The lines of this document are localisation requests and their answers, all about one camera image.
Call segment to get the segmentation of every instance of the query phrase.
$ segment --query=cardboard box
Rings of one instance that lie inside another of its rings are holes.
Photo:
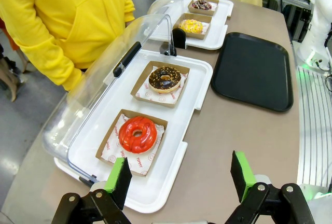
[[[180,23],[183,20],[187,20],[187,19],[194,19],[203,23],[208,23],[209,27],[207,28],[207,31],[204,34],[196,34],[196,33],[188,33],[186,32],[186,36],[187,37],[192,37],[192,38],[196,38],[196,39],[200,39],[203,40],[205,38],[205,36],[208,34],[209,29],[210,29],[210,25],[211,25],[211,20],[212,17],[210,16],[205,16],[205,15],[200,15],[200,14],[193,14],[193,13],[184,13],[182,14],[182,16],[177,20],[177,22],[174,24],[174,29],[178,28],[178,26],[180,25]]]
[[[205,1],[208,1],[210,3],[214,3],[214,4],[217,4],[217,7],[214,9],[214,10],[202,10],[202,9],[196,9],[196,8],[193,8],[191,5],[193,4],[194,0],[191,0],[191,2],[189,3],[188,5],[188,9],[189,9],[189,12],[191,13],[196,13],[196,14],[203,14],[203,15],[208,15],[208,16],[213,16],[214,13],[217,11],[218,9],[218,4],[219,4],[219,0],[205,0]]]
[[[125,109],[122,109],[119,114],[116,116],[115,120],[113,121],[112,125],[110,126],[110,128],[108,129],[105,137],[103,138],[103,141],[101,142],[98,150],[97,150],[97,153],[95,155],[96,158],[98,158],[99,160],[102,160],[103,162],[106,162],[110,165],[113,165],[112,162],[108,161],[108,160],[105,160],[102,158],[102,153],[103,153],[103,150],[105,148],[105,145],[106,145],[106,142],[108,141],[108,138],[109,136],[111,135],[116,123],[118,122],[118,119],[120,118],[121,114],[124,114],[125,116],[127,116],[128,118],[134,118],[134,117],[137,117],[137,116],[142,116],[142,117],[146,117],[148,119],[150,119],[153,123],[157,124],[157,125],[162,125],[164,126],[164,133],[161,137],[161,141],[160,141],[160,144],[159,144],[159,147],[158,147],[158,150],[155,154],[155,157],[153,158],[153,161],[155,159],[157,159],[157,154],[159,153],[158,151],[160,150],[160,147],[162,146],[162,142],[164,140],[164,134],[165,134],[165,131],[166,131],[166,128],[167,128],[167,124],[168,122],[166,120],[163,120],[163,119],[159,119],[159,118],[156,118],[156,117],[153,117],[153,116],[149,116],[149,115],[146,115],[146,114],[141,114],[141,113],[138,113],[138,112],[135,112],[135,111],[130,111],[130,110],[125,110]],[[136,172],[133,172],[133,174],[135,175],[140,175],[142,176],[141,174],[139,173],[136,173]]]
[[[186,85],[187,80],[185,81],[185,84],[182,88],[182,91],[181,91],[181,94],[180,94],[179,98],[177,99],[177,101],[174,104],[150,101],[148,99],[143,99],[143,98],[140,98],[140,97],[136,96],[136,93],[138,92],[138,90],[140,89],[140,87],[142,86],[142,84],[144,83],[146,78],[151,74],[154,66],[155,67],[163,67],[163,66],[173,67],[173,68],[177,69],[181,74],[189,74],[189,71],[190,71],[190,69],[187,68],[187,67],[182,67],[182,66],[178,66],[178,65],[164,63],[164,62],[151,61],[146,65],[145,69],[141,73],[140,77],[138,78],[138,80],[137,80],[136,84],[134,85],[133,89],[131,90],[130,94],[135,99],[137,99],[139,101],[147,101],[147,102],[155,103],[155,104],[158,104],[158,105],[174,108],[176,102],[178,102],[180,100],[181,95],[182,95],[183,91],[185,90],[185,85]]]

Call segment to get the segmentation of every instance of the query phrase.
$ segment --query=red icing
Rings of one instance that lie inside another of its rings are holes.
[[[135,137],[134,133],[141,131],[142,135]],[[120,128],[120,145],[129,152],[142,153],[150,149],[157,138],[155,124],[144,117],[135,117],[127,120]]]

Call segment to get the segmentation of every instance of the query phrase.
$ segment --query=yellow hoodie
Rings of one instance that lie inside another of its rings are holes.
[[[134,20],[134,10],[131,0],[0,0],[0,18],[16,44],[66,90]]]

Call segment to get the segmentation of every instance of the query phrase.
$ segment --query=person's arm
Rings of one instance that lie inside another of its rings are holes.
[[[132,0],[124,0],[124,10],[124,21],[126,22],[126,26],[128,26],[135,19],[133,14],[135,7]]]
[[[37,16],[34,0],[0,0],[0,18],[15,43],[40,72],[66,90],[78,83],[81,71],[63,54]]]

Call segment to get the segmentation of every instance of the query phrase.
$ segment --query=yellow donut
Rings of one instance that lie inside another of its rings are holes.
[[[185,32],[196,34],[201,33],[203,30],[203,24],[194,19],[183,20],[178,27]]]

